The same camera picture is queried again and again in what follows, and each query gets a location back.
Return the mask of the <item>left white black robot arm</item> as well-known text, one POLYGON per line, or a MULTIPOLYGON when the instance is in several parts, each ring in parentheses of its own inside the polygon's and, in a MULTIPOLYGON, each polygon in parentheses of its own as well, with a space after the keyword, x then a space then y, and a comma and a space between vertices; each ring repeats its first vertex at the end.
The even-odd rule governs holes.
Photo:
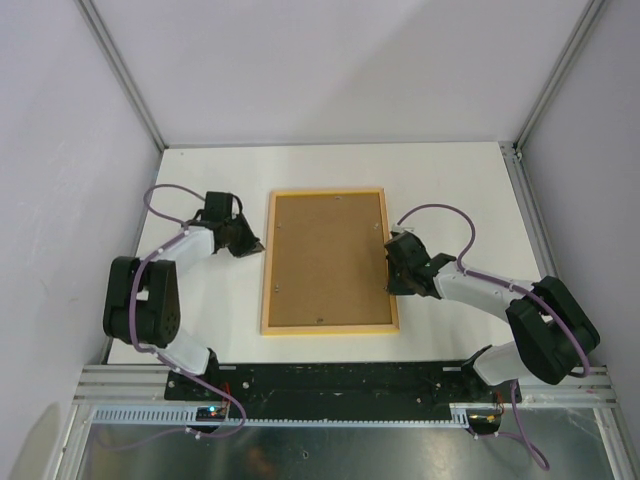
POLYGON ((110 266, 103 331, 149 353, 179 374, 197 398, 214 397, 221 376, 215 353, 181 326, 179 277, 220 250, 235 258, 260 253, 264 246, 244 215, 241 199, 208 191, 188 220, 178 220, 174 237, 143 257, 120 256, 110 266))

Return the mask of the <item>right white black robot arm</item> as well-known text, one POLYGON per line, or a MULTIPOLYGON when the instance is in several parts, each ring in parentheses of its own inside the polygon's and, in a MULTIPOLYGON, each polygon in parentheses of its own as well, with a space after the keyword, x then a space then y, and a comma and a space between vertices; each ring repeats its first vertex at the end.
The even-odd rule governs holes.
POLYGON ((497 385, 523 377, 557 385, 590 374, 588 354, 600 335, 560 279, 516 281, 471 270, 452 255, 430 256, 409 231, 393 234, 384 248, 390 294, 465 304, 509 325, 512 342, 485 347, 463 364, 461 388, 469 399, 484 401, 497 385))

